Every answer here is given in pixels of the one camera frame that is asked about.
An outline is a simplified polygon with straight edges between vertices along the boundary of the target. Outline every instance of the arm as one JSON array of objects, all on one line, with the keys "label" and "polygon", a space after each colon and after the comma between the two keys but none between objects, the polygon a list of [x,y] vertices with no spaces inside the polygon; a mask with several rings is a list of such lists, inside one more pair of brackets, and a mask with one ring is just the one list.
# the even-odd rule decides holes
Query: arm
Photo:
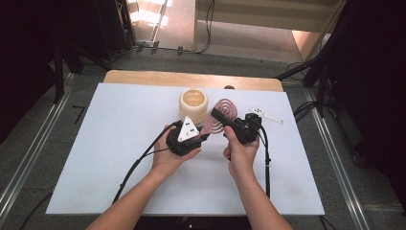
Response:
[{"label": "arm", "polygon": [[259,138],[243,146],[232,128],[226,126],[224,132],[229,145],[223,153],[231,160],[229,171],[236,182],[251,227],[253,229],[292,229],[266,196],[255,177],[253,164],[259,147]]},{"label": "arm", "polygon": [[[155,144],[155,150],[168,148],[166,144],[168,134],[169,130]],[[133,229],[158,187],[175,173],[183,162],[194,158],[199,152],[200,148],[194,149],[182,157],[173,154],[169,149],[154,153],[149,173],[87,229]]]}]

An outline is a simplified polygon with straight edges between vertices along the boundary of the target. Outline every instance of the black clamp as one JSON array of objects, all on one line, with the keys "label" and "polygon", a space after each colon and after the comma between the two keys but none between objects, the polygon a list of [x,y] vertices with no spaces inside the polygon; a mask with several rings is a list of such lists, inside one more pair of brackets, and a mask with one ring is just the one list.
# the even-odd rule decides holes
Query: black clamp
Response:
[{"label": "black clamp", "polygon": [[222,112],[213,108],[211,115],[223,124],[224,127],[231,127],[242,145],[254,142],[259,135],[262,118],[258,114],[247,113],[245,114],[245,120],[236,118],[232,121]]},{"label": "black clamp", "polygon": [[175,125],[176,128],[170,131],[167,138],[167,145],[169,149],[179,156],[186,155],[191,150],[200,148],[202,146],[201,143],[206,141],[207,138],[210,136],[210,133],[207,133],[199,136],[199,138],[196,139],[188,139],[186,141],[178,142],[178,137],[182,129],[182,125],[182,122],[177,123]]}]

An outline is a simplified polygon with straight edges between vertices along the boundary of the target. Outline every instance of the white triangular object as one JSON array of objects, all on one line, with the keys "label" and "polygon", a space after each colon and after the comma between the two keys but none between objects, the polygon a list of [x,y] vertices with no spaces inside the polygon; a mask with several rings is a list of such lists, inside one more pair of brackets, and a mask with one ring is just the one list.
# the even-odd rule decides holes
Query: white triangular object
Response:
[{"label": "white triangular object", "polygon": [[191,117],[186,116],[185,121],[183,122],[182,128],[180,129],[180,133],[178,136],[178,142],[183,142],[186,140],[191,139],[199,134],[199,130],[194,125]]}]

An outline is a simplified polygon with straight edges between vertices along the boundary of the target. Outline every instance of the metal frame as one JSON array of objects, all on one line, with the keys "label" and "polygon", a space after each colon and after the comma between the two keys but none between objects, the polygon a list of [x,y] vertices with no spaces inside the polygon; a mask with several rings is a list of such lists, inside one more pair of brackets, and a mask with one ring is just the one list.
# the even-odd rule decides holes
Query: metal frame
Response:
[{"label": "metal frame", "polygon": [[[304,92],[308,101],[316,101],[316,98],[309,89],[305,88]],[[338,183],[341,187],[344,199],[346,200],[347,206],[350,210],[350,214],[352,220],[354,221],[355,227],[358,230],[369,230],[371,228],[368,225],[361,203],[358,200],[358,196],[356,195],[356,192],[351,185],[349,175],[344,168],[339,152],[335,147],[334,141],[331,138],[327,123],[325,119],[320,116],[316,108],[312,109],[312,113],[317,128],[319,128],[320,134],[325,144],[328,158],[331,162],[332,168],[334,169],[335,176],[337,177]]]},{"label": "metal frame", "polygon": [[72,85],[75,82],[77,74],[69,74],[65,80],[65,93],[61,97],[59,103],[55,103],[48,116],[46,117],[44,123],[42,124],[39,132],[36,134],[33,142],[30,145],[26,155],[15,171],[11,181],[7,185],[6,189],[2,192],[0,196],[0,228],[6,220],[7,214],[14,204],[19,192],[21,191],[24,182],[26,181],[31,169],[33,168],[36,158],[41,153],[42,147],[48,139],[51,131],[54,128],[54,124],[60,115],[63,107],[66,104],[70,96]]}]

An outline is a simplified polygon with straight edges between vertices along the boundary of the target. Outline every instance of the white table surface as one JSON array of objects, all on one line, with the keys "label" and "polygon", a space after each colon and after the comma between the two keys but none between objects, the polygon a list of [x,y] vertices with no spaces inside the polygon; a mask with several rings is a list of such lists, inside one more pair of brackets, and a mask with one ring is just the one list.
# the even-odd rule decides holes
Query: white table surface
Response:
[{"label": "white table surface", "polygon": [[[178,99],[187,87],[101,83],[88,108],[47,214],[99,214],[107,209],[131,165],[165,125],[178,120]],[[263,119],[272,159],[271,200],[283,215],[323,215],[324,209],[284,92],[198,88],[209,108],[230,99],[244,119],[249,107],[283,119]],[[211,135],[202,151],[155,192],[146,216],[243,216],[244,208],[222,155],[227,139]],[[264,147],[254,168],[265,188]],[[129,178],[122,195],[148,172],[146,157]]]}]

